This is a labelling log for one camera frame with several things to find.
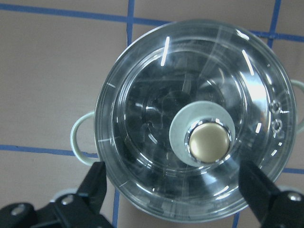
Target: metal rivet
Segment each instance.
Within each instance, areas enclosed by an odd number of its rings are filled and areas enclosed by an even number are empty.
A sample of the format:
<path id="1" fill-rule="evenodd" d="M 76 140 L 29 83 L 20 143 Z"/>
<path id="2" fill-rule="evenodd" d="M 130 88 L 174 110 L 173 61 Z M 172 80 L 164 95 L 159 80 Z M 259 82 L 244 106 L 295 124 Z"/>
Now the metal rivet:
<path id="1" fill-rule="evenodd" d="M 73 195 L 67 195 L 66 197 L 64 197 L 62 200 L 61 200 L 61 203 L 63 205 L 67 205 L 67 204 L 70 204 L 71 202 L 73 202 L 74 200 L 74 196 Z"/>
<path id="2" fill-rule="evenodd" d="M 292 200 L 292 201 L 301 201 L 302 200 L 302 197 L 299 193 L 297 192 L 290 192 L 287 197 Z"/>
<path id="3" fill-rule="evenodd" d="M 17 207 L 15 207 L 12 211 L 11 211 L 11 215 L 16 216 L 21 214 L 22 212 L 24 212 L 25 210 L 25 205 L 24 204 L 19 204 Z"/>

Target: tiled surface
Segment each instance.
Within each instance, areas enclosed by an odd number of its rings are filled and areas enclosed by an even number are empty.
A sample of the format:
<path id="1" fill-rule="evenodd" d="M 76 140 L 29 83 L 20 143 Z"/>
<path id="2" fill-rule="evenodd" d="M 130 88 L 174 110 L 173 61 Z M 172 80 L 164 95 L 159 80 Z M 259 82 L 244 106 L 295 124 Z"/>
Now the tiled surface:
<path id="1" fill-rule="evenodd" d="M 166 21 L 213 19 L 249 30 L 268 31 L 273 5 L 272 0 L 141 0 L 136 1 L 134 16 Z"/>
<path id="2" fill-rule="evenodd" d="M 1 3 L 45 7 L 62 10 L 77 10 L 93 13 L 127 15 L 127 0 L 2 0 Z"/>
<path id="3" fill-rule="evenodd" d="M 22 4 L 64 10 L 127 15 L 128 1 L 20 1 Z M 269 31 L 274 0 L 212 1 L 136 0 L 134 16 L 155 20 L 215 19 L 249 30 Z M 282 1 L 277 32 L 304 35 L 303 1 Z M 133 25 L 133 40 L 154 26 Z M 0 10 L 0 144 L 70 150 L 73 123 L 93 110 L 107 73 L 126 45 L 126 24 Z M 304 80 L 304 43 L 275 40 L 274 52 L 289 76 Z M 299 119 L 304 99 L 295 89 Z M 80 148 L 95 152 L 92 121 L 78 131 Z M 303 169 L 304 133 L 297 135 L 287 167 Z M 29 201 L 37 208 L 59 190 L 77 187 L 88 167 L 75 157 L 0 151 L 0 208 Z M 283 173 L 278 184 L 304 190 L 304 175 Z M 102 213 L 112 221 L 114 187 Z M 147 215 L 122 196 L 118 227 L 223 227 L 233 216 L 204 224 L 177 224 Z M 238 228 L 259 227 L 250 209 L 241 212 Z"/>

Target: lid knob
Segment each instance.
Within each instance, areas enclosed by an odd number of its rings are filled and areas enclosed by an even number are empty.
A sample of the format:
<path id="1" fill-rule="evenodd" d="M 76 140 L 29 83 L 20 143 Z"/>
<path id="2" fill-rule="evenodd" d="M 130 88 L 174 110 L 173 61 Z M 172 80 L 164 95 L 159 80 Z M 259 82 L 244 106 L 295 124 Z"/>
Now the lid knob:
<path id="1" fill-rule="evenodd" d="M 210 163 L 221 159 L 228 152 L 229 147 L 229 134 L 218 123 L 199 125 L 190 135 L 190 152 L 202 162 Z"/>

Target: cooking pot with lid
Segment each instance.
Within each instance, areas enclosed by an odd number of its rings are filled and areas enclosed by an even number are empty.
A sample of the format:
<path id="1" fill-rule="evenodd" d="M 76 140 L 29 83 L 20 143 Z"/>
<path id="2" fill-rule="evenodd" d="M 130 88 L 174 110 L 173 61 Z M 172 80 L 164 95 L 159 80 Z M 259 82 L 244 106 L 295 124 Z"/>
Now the cooking pot with lid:
<path id="1" fill-rule="evenodd" d="M 246 207 L 241 160 L 275 181 L 291 154 L 296 104 L 272 50 L 233 25 L 191 20 L 158 27 L 117 59 L 94 112 L 95 143 L 113 185 L 159 218 L 203 222 Z"/>

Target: round knob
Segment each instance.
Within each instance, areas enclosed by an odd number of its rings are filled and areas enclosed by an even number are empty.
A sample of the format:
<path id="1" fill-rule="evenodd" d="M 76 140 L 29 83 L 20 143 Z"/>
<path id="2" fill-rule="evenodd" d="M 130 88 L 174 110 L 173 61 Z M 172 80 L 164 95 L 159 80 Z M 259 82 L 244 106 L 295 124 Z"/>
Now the round knob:
<path id="1" fill-rule="evenodd" d="M 211 163 L 224 157 L 230 147 L 227 130 L 218 123 L 197 126 L 189 139 L 189 148 L 196 159 Z"/>

